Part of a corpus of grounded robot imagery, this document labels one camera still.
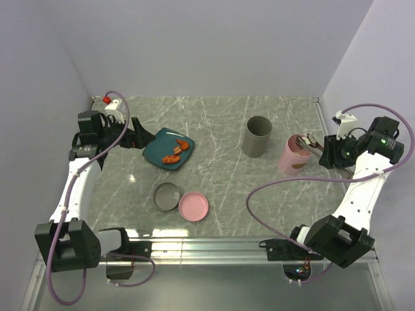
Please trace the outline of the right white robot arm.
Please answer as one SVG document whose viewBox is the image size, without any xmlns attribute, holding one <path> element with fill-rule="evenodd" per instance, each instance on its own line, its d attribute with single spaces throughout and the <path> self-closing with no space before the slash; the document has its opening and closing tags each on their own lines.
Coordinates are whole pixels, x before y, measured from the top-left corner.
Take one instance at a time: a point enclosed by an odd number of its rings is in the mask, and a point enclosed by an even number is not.
<svg viewBox="0 0 415 311">
<path fill-rule="evenodd" d="M 301 225 L 292 230 L 286 250 L 290 257 L 300 259 L 310 248 L 346 268 L 374 246 L 372 212 L 389 168 L 400 160 L 404 145 L 397 141 L 399 122 L 389 117 L 376 117 L 359 138 L 352 134 L 357 128 L 354 116 L 339 116 L 335 121 L 340 133 L 324 137 L 319 164 L 338 170 L 354 167 L 353 182 L 333 214 L 311 227 Z"/>
</svg>

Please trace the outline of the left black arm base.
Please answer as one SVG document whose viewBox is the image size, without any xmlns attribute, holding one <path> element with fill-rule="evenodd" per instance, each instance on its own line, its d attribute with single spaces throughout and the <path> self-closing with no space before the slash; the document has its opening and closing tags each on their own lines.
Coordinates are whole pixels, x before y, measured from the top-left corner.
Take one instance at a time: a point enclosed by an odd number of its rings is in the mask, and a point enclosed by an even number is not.
<svg viewBox="0 0 415 311">
<path fill-rule="evenodd" d="M 145 284 L 156 271 L 156 265 L 151 259 L 151 241 L 133 241 L 127 246 L 110 251 L 103 256 L 106 263 L 106 278 L 108 282 L 123 288 L 132 288 Z M 151 267 L 152 271 L 142 281 L 127 284 L 123 281 L 129 280 L 131 276 L 140 272 L 140 267 Z"/>
</svg>

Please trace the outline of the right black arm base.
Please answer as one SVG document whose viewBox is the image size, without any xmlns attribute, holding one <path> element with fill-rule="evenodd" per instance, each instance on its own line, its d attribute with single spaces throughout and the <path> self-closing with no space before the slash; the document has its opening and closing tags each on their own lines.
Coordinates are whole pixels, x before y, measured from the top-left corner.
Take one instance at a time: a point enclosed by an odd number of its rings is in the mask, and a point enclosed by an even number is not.
<svg viewBox="0 0 415 311">
<path fill-rule="evenodd" d="M 288 240 L 277 238 L 262 240 L 259 247 L 265 248 L 268 261 L 285 262 L 283 272 L 290 282 L 301 283 L 309 280 L 312 274 L 311 262 L 324 259 L 322 255 L 310 253 Z"/>
</svg>

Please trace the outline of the small red shrimp piece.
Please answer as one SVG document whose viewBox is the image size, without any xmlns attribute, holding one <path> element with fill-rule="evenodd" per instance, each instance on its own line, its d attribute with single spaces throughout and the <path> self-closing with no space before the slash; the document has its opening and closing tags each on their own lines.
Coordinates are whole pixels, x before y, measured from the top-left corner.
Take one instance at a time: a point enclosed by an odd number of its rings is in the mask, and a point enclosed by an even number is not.
<svg viewBox="0 0 415 311">
<path fill-rule="evenodd" d="M 173 149 L 173 152 L 174 152 L 174 155 L 178 155 L 178 154 L 180 154 L 182 152 L 182 149 L 179 146 L 176 146 Z"/>
</svg>

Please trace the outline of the metal tongs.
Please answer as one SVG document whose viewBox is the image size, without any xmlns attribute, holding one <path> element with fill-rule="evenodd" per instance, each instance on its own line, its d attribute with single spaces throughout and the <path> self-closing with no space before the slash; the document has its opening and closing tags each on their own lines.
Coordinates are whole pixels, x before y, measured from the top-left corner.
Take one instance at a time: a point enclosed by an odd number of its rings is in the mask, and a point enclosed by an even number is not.
<svg viewBox="0 0 415 311">
<path fill-rule="evenodd" d="M 298 135 L 295 138 L 295 143 L 300 150 L 306 150 L 318 159 L 323 155 L 324 147 L 310 133 L 307 135 Z M 335 168 L 335 172 L 345 179 L 350 179 L 353 176 L 353 171 L 349 168 Z"/>
</svg>

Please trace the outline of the orange chicken wing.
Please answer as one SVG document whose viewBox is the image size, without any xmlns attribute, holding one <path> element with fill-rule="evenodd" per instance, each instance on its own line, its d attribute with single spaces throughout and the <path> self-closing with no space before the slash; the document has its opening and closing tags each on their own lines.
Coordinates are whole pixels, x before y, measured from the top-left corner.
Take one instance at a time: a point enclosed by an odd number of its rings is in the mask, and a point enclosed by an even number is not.
<svg viewBox="0 0 415 311">
<path fill-rule="evenodd" d="M 177 139 L 176 142 L 182 151 L 188 150 L 190 148 L 190 145 L 186 140 Z"/>
</svg>

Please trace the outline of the teal square plate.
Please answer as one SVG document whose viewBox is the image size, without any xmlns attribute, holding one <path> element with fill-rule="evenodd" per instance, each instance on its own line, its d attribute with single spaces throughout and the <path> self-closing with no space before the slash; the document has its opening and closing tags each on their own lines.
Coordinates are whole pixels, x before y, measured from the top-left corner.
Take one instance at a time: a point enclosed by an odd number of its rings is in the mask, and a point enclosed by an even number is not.
<svg viewBox="0 0 415 311">
<path fill-rule="evenodd" d="M 156 139 L 149 143 L 144 151 L 143 157 L 151 164 L 168 171 L 177 171 L 183 167 L 186 161 L 191 157 L 195 148 L 195 142 L 185 136 L 184 134 L 168 129 L 162 128 L 156 135 Z M 178 146 L 177 139 L 186 140 L 190 148 L 182 151 L 178 156 L 181 160 L 172 165 L 162 163 L 162 159 L 168 155 L 174 155 L 173 149 Z"/>
</svg>

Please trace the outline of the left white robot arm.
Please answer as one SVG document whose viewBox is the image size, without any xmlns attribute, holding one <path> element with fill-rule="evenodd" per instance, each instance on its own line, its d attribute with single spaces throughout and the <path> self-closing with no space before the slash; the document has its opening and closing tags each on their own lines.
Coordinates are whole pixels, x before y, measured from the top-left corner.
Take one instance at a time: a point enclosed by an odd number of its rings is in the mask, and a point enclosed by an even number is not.
<svg viewBox="0 0 415 311">
<path fill-rule="evenodd" d="M 36 226 L 34 237 L 51 272 L 84 270 L 98 266 L 108 253 L 127 259 L 131 244 L 125 228 L 103 229 L 95 234 L 86 221 L 97 178 L 110 149 L 143 149 L 155 139 L 138 118 L 116 122 L 113 115 L 89 110 L 78 114 L 78 133 L 69 151 L 69 174 L 58 206 L 46 224 Z"/>
</svg>

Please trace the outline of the orange grilled meat piece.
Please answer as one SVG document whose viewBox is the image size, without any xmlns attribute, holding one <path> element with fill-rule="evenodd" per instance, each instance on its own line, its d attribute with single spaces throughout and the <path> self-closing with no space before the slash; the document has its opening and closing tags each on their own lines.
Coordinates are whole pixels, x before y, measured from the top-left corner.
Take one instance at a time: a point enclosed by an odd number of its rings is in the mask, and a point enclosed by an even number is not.
<svg viewBox="0 0 415 311">
<path fill-rule="evenodd" d="M 162 163 L 166 164 L 166 165 L 172 165 L 175 164 L 177 162 L 179 162 L 181 160 L 181 157 L 178 155 L 166 155 L 163 159 L 162 159 Z"/>
</svg>

